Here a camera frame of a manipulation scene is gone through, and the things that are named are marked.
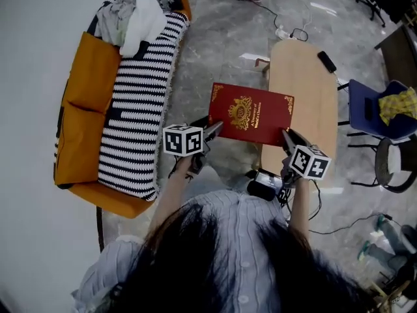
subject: orange sofa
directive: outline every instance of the orange sofa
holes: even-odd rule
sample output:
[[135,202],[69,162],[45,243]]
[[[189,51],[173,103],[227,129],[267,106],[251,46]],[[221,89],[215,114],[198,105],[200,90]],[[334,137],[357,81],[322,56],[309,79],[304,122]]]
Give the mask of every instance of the orange sofa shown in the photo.
[[[183,9],[177,12],[191,20],[188,0],[181,1]],[[59,188],[109,212],[135,218],[154,201],[97,181],[101,133],[120,61],[118,48],[83,34],[61,102],[53,176]]]

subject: gold emblem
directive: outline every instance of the gold emblem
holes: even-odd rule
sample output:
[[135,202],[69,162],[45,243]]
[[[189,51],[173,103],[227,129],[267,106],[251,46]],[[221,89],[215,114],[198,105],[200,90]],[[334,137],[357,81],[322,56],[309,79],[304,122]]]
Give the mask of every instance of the gold emblem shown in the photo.
[[252,105],[251,97],[235,98],[235,105],[229,107],[229,117],[232,117],[232,125],[239,130],[247,130],[249,127],[250,111]]
[[284,97],[284,99],[287,100],[287,102],[288,102],[288,111],[289,111],[289,114],[291,115],[293,113],[294,98],[293,97]]
[[223,86],[222,85],[214,85],[214,89],[213,89],[213,95],[211,96],[211,102],[214,102],[214,100],[216,100],[217,97],[217,93],[220,89],[222,89]]

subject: red book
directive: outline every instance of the red book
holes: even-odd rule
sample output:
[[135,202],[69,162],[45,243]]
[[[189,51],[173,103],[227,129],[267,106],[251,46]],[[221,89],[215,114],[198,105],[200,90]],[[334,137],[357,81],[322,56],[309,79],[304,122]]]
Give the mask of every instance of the red book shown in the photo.
[[294,97],[224,83],[213,83],[209,123],[223,121],[220,137],[282,146],[291,126]]

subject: black and white striped blanket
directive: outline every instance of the black and white striped blanket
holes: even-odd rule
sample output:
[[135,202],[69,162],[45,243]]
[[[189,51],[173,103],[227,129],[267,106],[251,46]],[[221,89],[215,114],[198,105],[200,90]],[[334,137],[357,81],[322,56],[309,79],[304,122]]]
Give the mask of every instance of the black and white striped blanket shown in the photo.
[[122,58],[98,167],[100,183],[149,201],[159,191],[156,165],[164,115],[180,40],[190,25],[184,14],[164,14],[167,25],[142,60]]

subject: long dark hair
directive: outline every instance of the long dark hair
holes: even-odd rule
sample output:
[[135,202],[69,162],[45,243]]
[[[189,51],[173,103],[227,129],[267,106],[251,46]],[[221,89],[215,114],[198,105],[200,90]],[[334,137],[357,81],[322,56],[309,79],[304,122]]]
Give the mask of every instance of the long dark hair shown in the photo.
[[[353,280],[314,254],[300,233],[275,220],[258,225],[274,267],[281,312],[367,312],[375,305]],[[219,251],[218,219],[186,205],[152,233],[108,312],[222,312],[232,300],[227,252]]]

